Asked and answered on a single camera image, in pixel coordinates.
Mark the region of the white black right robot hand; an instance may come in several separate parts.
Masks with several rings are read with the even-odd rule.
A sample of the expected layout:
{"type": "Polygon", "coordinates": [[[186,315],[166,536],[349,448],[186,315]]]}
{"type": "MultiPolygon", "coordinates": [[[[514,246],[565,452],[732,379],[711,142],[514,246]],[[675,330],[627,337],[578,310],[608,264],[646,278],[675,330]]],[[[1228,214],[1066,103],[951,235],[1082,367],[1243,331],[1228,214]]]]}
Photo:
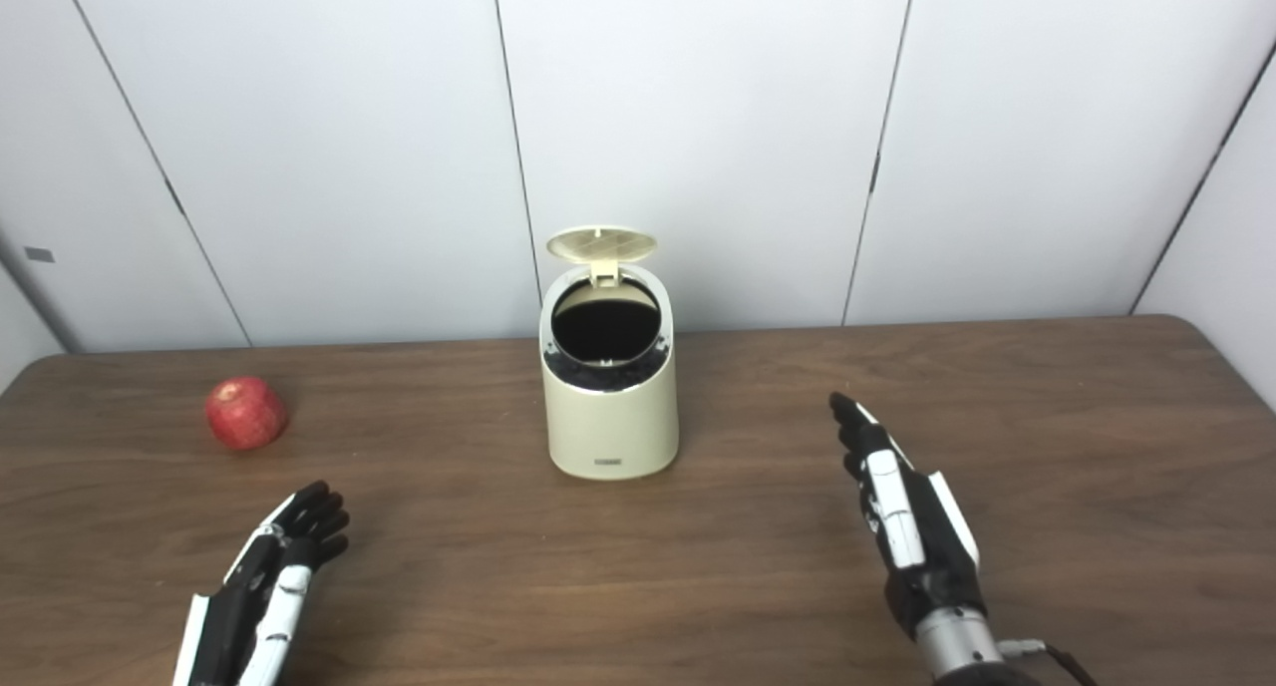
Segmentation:
{"type": "Polygon", "coordinates": [[[916,639],[937,609],[985,616],[977,544],[943,474],[915,469],[857,400],[833,391],[828,403],[843,468],[857,485],[857,507],[887,567],[884,595],[896,624],[916,639]]]}

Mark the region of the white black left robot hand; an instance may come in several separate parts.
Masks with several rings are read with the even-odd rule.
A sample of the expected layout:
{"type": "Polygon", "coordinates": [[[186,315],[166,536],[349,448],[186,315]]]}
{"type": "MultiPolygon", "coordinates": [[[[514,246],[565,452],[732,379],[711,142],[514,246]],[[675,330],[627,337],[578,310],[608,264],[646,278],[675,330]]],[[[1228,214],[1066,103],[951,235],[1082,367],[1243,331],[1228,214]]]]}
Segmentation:
{"type": "Polygon", "coordinates": [[[319,569],[348,548],[345,499],[325,481],[290,495],[218,590],[191,595],[174,685],[278,685],[319,569]]]}

